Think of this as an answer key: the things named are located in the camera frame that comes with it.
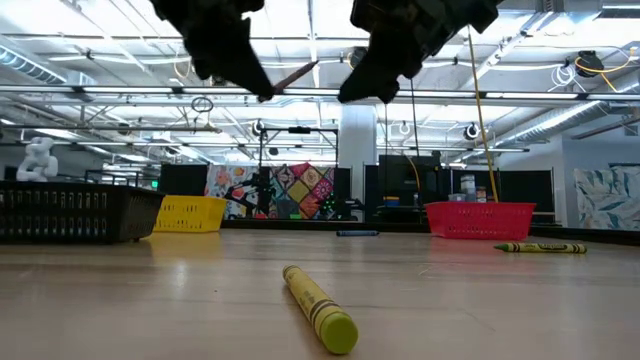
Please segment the black aluminium table frame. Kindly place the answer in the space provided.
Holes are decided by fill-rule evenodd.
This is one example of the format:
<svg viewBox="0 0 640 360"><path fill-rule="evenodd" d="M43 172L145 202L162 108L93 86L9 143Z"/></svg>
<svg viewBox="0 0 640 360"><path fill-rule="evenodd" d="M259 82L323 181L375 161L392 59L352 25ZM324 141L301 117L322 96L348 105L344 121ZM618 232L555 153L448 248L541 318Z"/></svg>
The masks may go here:
<svg viewBox="0 0 640 360"><path fill-rule="evenodd" d="M223 229L252 229L252 230L309 230L309 231L336 231L336 230L377 230L379 232L392 233L429 233L428 224L407 223L358 223L358 222L333 222L310 220L223 220ZM562 239L571 241L583 241L590 243L623 245L640 247L639 231L622 230L586 230L578 228L564 228L559 226L532 225L529 234L535 237Z"/></svg>

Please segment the yellow crayon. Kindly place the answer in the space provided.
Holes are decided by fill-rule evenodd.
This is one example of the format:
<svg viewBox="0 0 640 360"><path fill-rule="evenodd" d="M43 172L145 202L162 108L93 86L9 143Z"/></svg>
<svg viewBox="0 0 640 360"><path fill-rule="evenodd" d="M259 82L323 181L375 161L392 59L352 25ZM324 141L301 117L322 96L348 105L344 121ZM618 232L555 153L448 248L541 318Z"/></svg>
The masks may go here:
<svg viewBox="0 0 640 360"><path fill-rule="evenodd" d="M299 266L285 266L282 275L324 347L335 355L349 354L359 339L351 316Z"/></svg>

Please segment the black frame stand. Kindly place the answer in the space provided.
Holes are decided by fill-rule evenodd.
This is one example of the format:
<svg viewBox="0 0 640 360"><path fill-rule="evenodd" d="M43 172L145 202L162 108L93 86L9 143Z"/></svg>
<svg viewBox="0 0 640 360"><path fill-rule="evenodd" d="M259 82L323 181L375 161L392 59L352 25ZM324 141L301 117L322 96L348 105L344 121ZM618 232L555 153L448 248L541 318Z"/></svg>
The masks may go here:
<svg viewBox="0 0 640 360"><path fill-rule="evenodd" d="M336 206L335 177L338 171L339 131L305 126L276 128L264 126L266 136L258 139L258 205L255 216L271 219L269 206L275 193L270 185L270 169L281 165L308 162L319 167L334 167L334 191L321 204L321 217L329 219Z"/></svg>

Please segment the brown crayon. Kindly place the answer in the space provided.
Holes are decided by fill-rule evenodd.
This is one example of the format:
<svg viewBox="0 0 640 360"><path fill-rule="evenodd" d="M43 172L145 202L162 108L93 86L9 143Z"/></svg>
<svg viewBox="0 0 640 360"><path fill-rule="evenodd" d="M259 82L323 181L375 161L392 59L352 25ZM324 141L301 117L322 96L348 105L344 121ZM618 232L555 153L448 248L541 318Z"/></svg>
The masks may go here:
<svg viewBox="0 0 640 360"><path fill-rule="evenodd" d="M309 73L311 70L314 69L314 67L318 63L319 63L319 61L316 60L316 61L312 61L312 62L309 62L309 63L305 64L304 66L302 66L301 68L299 68L295 72L293 72L291 75L287 76L286 78L284 78L280 82L276 83L273 86L273 94L272 95L270 95L270 96L258 96L257 100L260 103L262 103L262 102L271 100L275 95L283 95L284 94L284 89L286 87L288 87L289 85L291 85L292 83L294 83L295 81L297 81L298 79L300 79L301 77L303 77L304 75Z"/></svg>

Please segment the white lumpy sculpture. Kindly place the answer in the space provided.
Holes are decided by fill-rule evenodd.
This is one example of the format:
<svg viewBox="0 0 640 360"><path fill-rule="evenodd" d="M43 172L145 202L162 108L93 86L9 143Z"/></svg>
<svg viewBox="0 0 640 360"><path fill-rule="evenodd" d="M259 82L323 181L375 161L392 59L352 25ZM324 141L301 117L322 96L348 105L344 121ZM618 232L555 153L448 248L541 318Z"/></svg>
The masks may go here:
<svg viewBox="0 0 640 360"><path fill-rule="evenodd" d="M47 182L58 175L58 159L51 154L54 140L34 137L25 147L25 158L16 172L20 182Z"/></svg>

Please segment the white column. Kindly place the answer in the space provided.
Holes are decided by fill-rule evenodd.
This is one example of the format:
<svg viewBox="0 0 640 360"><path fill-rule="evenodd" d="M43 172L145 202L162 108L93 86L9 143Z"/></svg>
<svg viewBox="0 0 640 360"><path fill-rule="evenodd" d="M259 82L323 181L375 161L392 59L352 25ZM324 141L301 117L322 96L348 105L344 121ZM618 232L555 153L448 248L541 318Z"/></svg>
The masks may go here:
<svg viewBox="0 0 640 360"><path fill-rule="evenodd" d="M365 202L365 166L377 155L377 112L374 106L345 105L339 124L339 167L351 170L351 197Z"/></svg>

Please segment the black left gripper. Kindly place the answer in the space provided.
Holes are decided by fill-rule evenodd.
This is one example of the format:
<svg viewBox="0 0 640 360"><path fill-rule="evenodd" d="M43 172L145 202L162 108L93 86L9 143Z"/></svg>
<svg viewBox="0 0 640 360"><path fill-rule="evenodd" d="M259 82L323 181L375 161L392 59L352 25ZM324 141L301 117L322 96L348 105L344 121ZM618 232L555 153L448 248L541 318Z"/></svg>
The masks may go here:
<svg viewBox="0 0 640 360"><path fill-rule="evenodd" d="M156 15L178 31L201 79L219 77L263 100L274 88L249 43L250 19L265 0L150 0Z"/></svg>

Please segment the black plastic basket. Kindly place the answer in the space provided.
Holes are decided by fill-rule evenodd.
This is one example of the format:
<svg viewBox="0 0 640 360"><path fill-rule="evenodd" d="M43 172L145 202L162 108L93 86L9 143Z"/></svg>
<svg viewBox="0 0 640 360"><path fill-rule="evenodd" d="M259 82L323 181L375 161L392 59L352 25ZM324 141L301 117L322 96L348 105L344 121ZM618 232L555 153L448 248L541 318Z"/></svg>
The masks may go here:
<svg viewBox="0 0 640 360"><path fill-rule="evenodd" d="M163 199L128 186L0 181L0 243L137 242L152 233Z"/></svg>

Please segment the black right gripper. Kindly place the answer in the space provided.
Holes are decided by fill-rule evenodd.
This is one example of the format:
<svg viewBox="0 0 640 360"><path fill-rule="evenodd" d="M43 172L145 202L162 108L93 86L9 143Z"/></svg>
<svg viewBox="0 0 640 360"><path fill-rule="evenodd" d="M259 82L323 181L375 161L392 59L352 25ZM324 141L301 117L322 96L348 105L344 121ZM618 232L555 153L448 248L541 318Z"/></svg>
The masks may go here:
<svg viewBox="0 0 640 360"><path fill-rule="evenodd" d="M351 23L370 34L369 51L341 85L349 103L377 97L390 103L398 78L412 79L423 56L437 54L466 26L481 33L498 17L500 0L354 0Z"/></svg>

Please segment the stacked storage jars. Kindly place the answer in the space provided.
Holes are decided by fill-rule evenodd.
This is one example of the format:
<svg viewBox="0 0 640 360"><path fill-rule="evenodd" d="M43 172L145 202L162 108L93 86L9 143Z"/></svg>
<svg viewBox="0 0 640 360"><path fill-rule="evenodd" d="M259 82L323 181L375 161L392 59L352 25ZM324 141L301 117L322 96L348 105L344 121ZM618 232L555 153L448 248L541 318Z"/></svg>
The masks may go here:
<svg viewBox="0 0 640 360"><path fill-rule="evenodd" d="M476 177L472 174L461 177L460 188L467 202L487 202L487 188L476 183Z"/></svg>

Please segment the black partition panel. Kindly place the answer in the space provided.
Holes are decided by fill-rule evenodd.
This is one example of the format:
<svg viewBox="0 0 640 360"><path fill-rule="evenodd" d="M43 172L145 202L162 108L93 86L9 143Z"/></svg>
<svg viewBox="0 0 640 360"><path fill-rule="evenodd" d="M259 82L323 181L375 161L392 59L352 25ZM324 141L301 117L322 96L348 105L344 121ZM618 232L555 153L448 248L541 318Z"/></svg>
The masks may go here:
<svg viewBox="0 0 640 360"><path fill-rule="evenodd" d="M426 205L448 199L451 171L439 156L380 155L365 166L364 220L426 224Z"/></svg>
<svg viewBox="0 0 640 360"><path fill-rule="evenodd" d="M203 196L207 171L207 165L163 164L158 191L166 195Z"/></svg>
<svg viewBox="0 0 640 360"><path fill-rule="evenodd" d="M447 170L445 189L448 193L461 193L463 176L471 175L477 187L486 190L487 199L493 200L488 171ZM532 223L551 225L556 223L555 194L551 170L506 171L495 170L494 180L500 202L526 202L536 205Z"/></svg>

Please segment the long light bar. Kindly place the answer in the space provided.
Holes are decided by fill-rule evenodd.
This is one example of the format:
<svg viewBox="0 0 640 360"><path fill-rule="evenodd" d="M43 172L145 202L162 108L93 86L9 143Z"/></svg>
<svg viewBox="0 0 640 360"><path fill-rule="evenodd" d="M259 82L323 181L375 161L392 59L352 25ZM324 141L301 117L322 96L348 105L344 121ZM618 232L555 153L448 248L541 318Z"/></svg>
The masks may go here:
<svg viewBox="0 0 640 360"><path fill-rule="evenodd" d="M0 92L60 93L60 94L144 94L144 95L233 95L252 96L238 87L116 87L116 86L64 86L64 85L0 85ZM640 101L640 93L551 93L481 91L481 99L534 100L534 101ZM395 98L414 99L471 99L471 91L399 90Z"/></svg>

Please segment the yellow plastic basket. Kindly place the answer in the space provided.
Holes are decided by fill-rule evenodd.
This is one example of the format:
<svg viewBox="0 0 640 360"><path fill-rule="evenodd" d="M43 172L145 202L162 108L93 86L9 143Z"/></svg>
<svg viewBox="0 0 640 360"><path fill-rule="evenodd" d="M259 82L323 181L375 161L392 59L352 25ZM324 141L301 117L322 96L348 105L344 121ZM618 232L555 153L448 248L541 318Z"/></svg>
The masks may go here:
<svg viewBox="0 0 640 360"><path fill-rule="evenodd" d="M207 196L164 197L154 232L217 232L224 217L226 200Z"/></svg>

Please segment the floral print panel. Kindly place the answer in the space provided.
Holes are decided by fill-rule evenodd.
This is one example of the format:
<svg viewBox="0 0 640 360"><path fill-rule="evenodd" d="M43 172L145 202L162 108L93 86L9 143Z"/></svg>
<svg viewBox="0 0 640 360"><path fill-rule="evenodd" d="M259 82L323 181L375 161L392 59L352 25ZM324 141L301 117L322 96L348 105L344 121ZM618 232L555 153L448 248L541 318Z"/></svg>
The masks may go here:
<svg viewBox="0 0 640 360"><path fill-rule="evenodd" d="M258 205L254 166L209 165L204 195L226 201L224 219L253 218Z"/></svg>

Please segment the patchwork quilt panel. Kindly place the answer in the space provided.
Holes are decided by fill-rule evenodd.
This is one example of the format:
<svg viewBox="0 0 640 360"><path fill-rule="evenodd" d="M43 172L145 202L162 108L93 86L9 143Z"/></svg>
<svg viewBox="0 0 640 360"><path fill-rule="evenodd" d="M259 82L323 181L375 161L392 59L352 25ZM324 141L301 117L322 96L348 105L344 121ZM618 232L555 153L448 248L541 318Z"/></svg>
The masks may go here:
<svg viewBox="0 0 640 360"><path fill-rule="evenodd" d="M321 217L321 204L334 191L334 167L308 162L270 169L271 219L304 220Z"/></svg>

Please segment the silver air duct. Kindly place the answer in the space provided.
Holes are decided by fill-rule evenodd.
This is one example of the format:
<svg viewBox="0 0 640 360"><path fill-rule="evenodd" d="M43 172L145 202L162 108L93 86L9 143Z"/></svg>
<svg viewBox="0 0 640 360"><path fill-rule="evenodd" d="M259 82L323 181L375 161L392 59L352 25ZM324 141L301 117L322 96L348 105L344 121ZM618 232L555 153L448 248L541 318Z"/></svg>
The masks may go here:
<svg viewBox="0 0 640 360"><path fill-rule="evenodd" d="M62 85L67 79L27 57L0 45L0 65L49 85Z"/></svg>
<svg viewBox="0 0 640 360"><path fill-rule="evenodd" d="M525 128L515 129L511 135L505 134L494 146L502 148L516 143L531 143L551 137L564 130L604 117L611 112L613 100L589 100L565 109L551 110L525 124Z"/></svg>

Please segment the green crayon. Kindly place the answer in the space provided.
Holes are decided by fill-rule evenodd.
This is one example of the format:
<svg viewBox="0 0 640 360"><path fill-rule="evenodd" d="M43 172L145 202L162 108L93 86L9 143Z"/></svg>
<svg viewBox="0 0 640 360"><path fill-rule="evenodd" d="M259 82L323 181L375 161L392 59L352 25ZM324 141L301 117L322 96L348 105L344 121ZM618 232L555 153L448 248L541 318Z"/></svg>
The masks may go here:
<svg viewBox="0 0 640 360"><path fill-rule="evenodd" d="M581 244L505 243L494 248L508 253L587 253L587 248Z"/></svg>

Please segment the leaf print panel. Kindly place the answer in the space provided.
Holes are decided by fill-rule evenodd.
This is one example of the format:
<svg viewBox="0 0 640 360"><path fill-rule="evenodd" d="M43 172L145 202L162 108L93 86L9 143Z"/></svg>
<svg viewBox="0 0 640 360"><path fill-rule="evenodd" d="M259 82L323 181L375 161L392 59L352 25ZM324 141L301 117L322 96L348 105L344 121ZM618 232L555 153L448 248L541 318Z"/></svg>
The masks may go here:
<svg viewBox="0 0 640 360"><path fill-rule="evenodd" d="M640 231L640 166L574 170L578 225Z"/></svg>

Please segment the red plastic basket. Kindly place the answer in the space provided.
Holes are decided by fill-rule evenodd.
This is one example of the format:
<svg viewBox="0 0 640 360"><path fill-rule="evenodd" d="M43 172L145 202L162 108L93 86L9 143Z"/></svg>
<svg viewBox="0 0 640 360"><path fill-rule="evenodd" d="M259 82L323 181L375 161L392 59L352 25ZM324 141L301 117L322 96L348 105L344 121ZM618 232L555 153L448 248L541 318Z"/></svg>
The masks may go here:
<svg viewBox="0 0 640 360"><path fill-rule="evenodd" d="M522 241L534 203L434 202L425 206L433 235L446 239Z"/></svg>

